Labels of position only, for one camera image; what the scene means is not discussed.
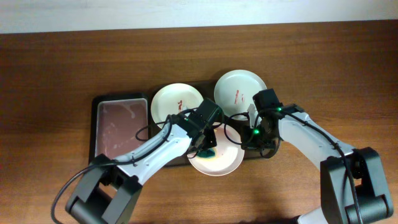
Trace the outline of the green yellow sponge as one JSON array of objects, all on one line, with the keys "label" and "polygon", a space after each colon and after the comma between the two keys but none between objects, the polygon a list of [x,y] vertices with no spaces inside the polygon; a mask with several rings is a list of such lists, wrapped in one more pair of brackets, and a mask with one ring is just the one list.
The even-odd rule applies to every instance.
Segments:
[{"label": "green yellow sponge", "polygon": [[216,151],[214,148],[206,149],[198,152],[197,156],[203,159],[211,159],[216,156]]}]

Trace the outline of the white plate bottom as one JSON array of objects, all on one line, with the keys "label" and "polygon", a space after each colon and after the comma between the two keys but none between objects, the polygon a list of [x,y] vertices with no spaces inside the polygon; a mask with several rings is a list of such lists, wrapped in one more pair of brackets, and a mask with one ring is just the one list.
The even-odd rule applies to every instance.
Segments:
[{"label": "white plate bottom", "polygon": [[241,146],[229,141],[224,134],[224,125],[215,129],[217,145],[210,149],[210,156],[191,153],[187,158],[199,172],[210,176],[227,175],[236,170],[242,163],[244,151]]}]

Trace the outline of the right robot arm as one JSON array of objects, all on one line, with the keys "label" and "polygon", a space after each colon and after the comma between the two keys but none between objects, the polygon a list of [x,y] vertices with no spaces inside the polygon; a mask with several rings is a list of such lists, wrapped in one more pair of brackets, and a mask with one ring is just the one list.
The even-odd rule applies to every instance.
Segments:
[{"label": "right robot arm", "polygon": [[296,104],[283,105],[273,89],[253,96],[241,131],[242,149],[269,159],[285,141],[320,171],[319,208],[294,218],[295,223],[374,223],[394,213],[379,154],[358,149],[317,125]]}]

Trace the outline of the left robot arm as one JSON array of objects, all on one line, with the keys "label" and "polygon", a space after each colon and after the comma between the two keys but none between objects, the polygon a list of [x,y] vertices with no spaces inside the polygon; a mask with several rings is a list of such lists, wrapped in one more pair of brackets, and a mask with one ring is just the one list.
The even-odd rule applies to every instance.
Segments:
[{"label": "left robot arm", "polygon": [[216,146],[213,123],[222,109],[205,99],[195,110],[169,115],[137,149],[110,159],[96,156],[79,173],[65,210],[78,223],[128,223],[143,185],[177,157]]}]

